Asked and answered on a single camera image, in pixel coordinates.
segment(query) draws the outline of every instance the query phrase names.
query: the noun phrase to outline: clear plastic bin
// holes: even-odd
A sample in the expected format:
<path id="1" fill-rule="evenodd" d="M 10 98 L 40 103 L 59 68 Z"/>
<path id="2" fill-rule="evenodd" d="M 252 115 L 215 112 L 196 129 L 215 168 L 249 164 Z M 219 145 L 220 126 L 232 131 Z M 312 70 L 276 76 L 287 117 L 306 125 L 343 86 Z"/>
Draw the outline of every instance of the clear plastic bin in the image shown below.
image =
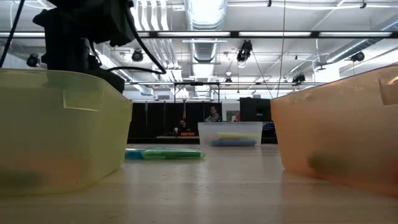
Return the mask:
<path id="1" fill-rule="evenodd" d="M 132 103 L 82 73 L 0 69 L 0 195 L 65 192 L 118 169 Z"/>
<path id="2" fill-rule="evenodd" d="M 201 146 L 221 146 L 215 143 L 223 144 L 223 141 L 231 144 L 222 146 L 261 145 L 262 122 L 199 123 L 198 128 Z"/>

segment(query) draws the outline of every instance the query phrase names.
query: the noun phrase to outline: plastic storage container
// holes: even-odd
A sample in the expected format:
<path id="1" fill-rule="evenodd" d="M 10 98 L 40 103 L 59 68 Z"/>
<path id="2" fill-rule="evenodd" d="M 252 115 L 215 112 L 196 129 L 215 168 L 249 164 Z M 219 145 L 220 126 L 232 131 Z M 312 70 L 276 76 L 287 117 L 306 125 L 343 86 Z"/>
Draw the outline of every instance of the plastic storage container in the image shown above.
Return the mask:
<path id="1" fill-rule="evenodd" d="M 124 161 L 132 103 L 100 78 L 0 69 L 0 195 L 87 186 Z"/>
<path id="2" fill-rule="evenodd" d="M 260 146 L 262 122 L 199 123 L 201 146 Z"/>
<path id="3" fill-rule="evenodd" d="M 271 100 L 287 170 L 398 197 L 398 66 Z"/>

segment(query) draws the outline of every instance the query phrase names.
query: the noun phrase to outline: person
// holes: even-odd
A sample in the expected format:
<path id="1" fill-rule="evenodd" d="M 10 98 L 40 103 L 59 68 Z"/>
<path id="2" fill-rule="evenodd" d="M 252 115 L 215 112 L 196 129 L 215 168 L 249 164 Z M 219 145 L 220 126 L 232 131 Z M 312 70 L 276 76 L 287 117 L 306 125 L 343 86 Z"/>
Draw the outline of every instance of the person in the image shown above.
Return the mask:
<path id="1" fill-rule="evenodd" d="M 178 125 L 178 131 L 181 132 L 189 132 L 190 128 L 187 126 L 187 123 L 184 119 L 180 120 L 180 124 Z"/>
<path id="2" fill-rule="evenodd" d="M 220 116 L 218 115 L 217 108 L 212 106 L 210 108 L 210 116 L 205 119 L 205 122 L 217 122 L 220 120 Z"/>

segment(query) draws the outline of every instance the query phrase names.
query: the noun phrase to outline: monitor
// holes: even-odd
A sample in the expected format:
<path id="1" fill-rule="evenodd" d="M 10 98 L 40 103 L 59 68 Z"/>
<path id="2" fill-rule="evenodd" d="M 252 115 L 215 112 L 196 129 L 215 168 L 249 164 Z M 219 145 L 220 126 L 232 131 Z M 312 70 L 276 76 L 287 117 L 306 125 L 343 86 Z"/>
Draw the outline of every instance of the monitor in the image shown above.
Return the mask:
<path id="1" fill-rule="evenodd" d="M 240 98 L 241 121 L 262 121 L 271 120 L 271 100 Z"/>

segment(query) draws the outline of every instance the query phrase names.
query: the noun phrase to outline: ceiling light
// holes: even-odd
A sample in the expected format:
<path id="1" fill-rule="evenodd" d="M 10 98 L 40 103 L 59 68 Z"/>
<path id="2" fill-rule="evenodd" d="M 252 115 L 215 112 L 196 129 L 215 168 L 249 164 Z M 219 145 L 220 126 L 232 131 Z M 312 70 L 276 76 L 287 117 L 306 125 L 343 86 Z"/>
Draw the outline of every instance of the ceiling light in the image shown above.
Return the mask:
<path id="1" fill-rule="evenodd" d="M 320 32 L 320 37 L 389 37 L 392 32 Z"/>
<path id="2" fill-rule="evenodd" d="M 230 82 L 223 82 L 223 83 L 220 83 L 220 85 L 230 85 L 231 83 Z M 255 82 L 240 82 L 240 83 L 233 83 L 234 85 L 255 85 L 256 83 Z"/>
<path id="3" fill-rule="evenodd" d="M 148 32 L 138 32 L 138 36 L 140 36 L 140 37 L 149 37 L 149 33 Z"/>
<path id="4" fill-rule="evenodd" d="M 0 32 L 0 38 L 8 38 L 9 32 Z M 44 32 L 15 32 L 15 38 L 43 38 L 45 37 Z"/>
<path id="5" fill-rule="evenodd" d="M 311 32 L 239 32 L 240 37 L 309 37 Z"/>
<path id="6" fill-rule="evenodd" d="M 229 37 L 230 32 L 206 32 L 206 31 L 186 31 L 186 32 L 159 32 L 159 37 Z"/>
<path id="7" fill-rule="evenodd" d="M 226 40 L 182 40 L 184 44 L 225 44 L 228 43 Z"/>

